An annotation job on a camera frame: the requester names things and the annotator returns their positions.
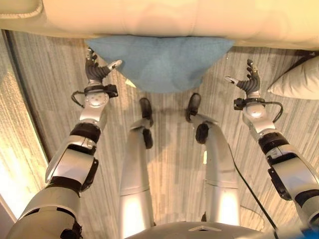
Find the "blue cloth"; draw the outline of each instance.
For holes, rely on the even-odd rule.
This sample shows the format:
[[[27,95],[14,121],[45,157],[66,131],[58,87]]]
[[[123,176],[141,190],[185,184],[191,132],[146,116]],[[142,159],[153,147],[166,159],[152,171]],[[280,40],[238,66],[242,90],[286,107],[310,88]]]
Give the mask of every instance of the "blue cloth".
[[[233,45],[217,37],[108,36],[87,44],[106,62],[147,92],[182,92],[198,87],[205,71]]]

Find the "floor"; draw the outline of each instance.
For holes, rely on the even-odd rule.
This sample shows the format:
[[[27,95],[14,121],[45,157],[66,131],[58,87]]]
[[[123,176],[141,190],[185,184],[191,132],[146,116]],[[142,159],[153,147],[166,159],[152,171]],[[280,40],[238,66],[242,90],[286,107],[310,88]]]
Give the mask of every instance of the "floor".
[[[51,158],[69,134],[81,108],[70,96],[86,84],[82,39],[64,39],[11,34],[14,51],[34,120],[45,151]],[[292,202],[281,200],[273,187],[268,164],[241,120],[233,110],[233,100],[244,94],[223,77],[244,79],[247,58],[257,64],[262,77],[262,95],[268,101],[280,101],[285,112],[276,123],[291,144],[308,162],[319,169],[319,101],[282,98],[267,93],[267,88],[300,59],[299,51],[270,48],[233,47],[205,74],[203,84],[176,94],[148,94],[125,84],[118,72],[108,83],[118,86],[119,97],[112,99],[108,123],[98,144],[96,158],[100,166],[93,186],[81,194],[80,224],[84,238],[117,238],[119,180],[125,140],[129,126],[140,116],[138,100],[148,97],[153,105],[155,124],[151,129],[154,147],[148,150],[153,209],[156,224],[174,221],[198,221],[204,212],[203,185],[205,165],[203,146],[195,141],[194,130],[183,116],[193,92],[202,95],[200,112],[219,122],[235,160],[266,210],[278,225],[299,222]],[[271,116],[278,108],[267,106]],[[239,180],[241,225],[256,230],[271,229],[253,197]]]

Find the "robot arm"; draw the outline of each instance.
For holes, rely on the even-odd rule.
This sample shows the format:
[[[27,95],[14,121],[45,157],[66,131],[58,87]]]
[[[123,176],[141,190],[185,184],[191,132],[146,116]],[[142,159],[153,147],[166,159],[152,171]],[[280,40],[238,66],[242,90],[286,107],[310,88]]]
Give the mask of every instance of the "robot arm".
[[[86,58],[89,81],[80,119],[49,163],[45,175],[47,186],[31,199],[8,239],[82,237],[82,228],[77,223],[79,193],[93,183],[99,163],[94,153],[106,124],[105,106],[118,95],[115,85],[103,86],[102,80],[122,63],[116,61],[98,67],[95,59],[89,49]]]
[[[261,98],[260,78],[253,61],[248,60],[249,81],[225,79],[246,92],[246,99],[236,99],[234,108],[243,111],[243,121],[266,155],[268,170],[279,195],[293,200],[301,221],[307,226],[319,224],[319,179],[315,170],[276,129],[267,116]]]

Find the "humanoid robot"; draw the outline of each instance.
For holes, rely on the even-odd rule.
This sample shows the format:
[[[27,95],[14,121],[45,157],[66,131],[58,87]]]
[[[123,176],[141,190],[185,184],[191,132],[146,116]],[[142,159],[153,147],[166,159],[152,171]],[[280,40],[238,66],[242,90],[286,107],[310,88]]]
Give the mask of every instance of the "humanoid robot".
[[[98,160],[97,142],[106,125],[105,106],[118,96],[115,85],[102,81],[121,60],[99,67],[89,48],[86,58],[88,85],[85,105],[70,135],[50,161],[47,186],[29,202],[10,230],[8,239],[79,239],[80,193],[93,183]],[[156,226],[146,165],[146,150],[153,145],[151,104],[140,99],[142,119],[132,124],[120,185],[120,238],[130,239],[233,239],[233,238],[319,238],[319,179],[315,170],[288,143],[270,120],[261,98],[260,78],[255,64],[248,60],[248,81],[225,79],[241,88],[246,99],[236,99],[234,108],[243,111],[243,121],[260,145],[270,166],[268,170],[277,192],[284,200],[293,200],[304,228],[287,228],[268,234],[239,226],[236,165],[229,145],[216,122],[198,113],[201,97],[193,94],[186,109],[186,120],[195,131],[198,143],[205,144],[206,210],[201,222],[176,222]]]

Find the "robot forearm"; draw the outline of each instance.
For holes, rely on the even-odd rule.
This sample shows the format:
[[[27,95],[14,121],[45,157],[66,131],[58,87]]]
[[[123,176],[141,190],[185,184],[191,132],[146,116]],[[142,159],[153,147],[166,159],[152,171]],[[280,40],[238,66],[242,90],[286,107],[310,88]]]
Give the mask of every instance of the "robot forearm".
[[[276,129],[274,121],[267,115],[265,102],[261,98],[260,78],[257,67],[247,61],[249,81],[239,81],[231,77],[226,80],[246,92],[246,99],[236,99],[234,109],[243,111],[243,121],[249,127],[253,138],[266,155],[272,182],[279,195],[285,200],[293,200],[298,215],[306,225],[319,224],[319,179],[315,170],[301,154],[288,143]]]

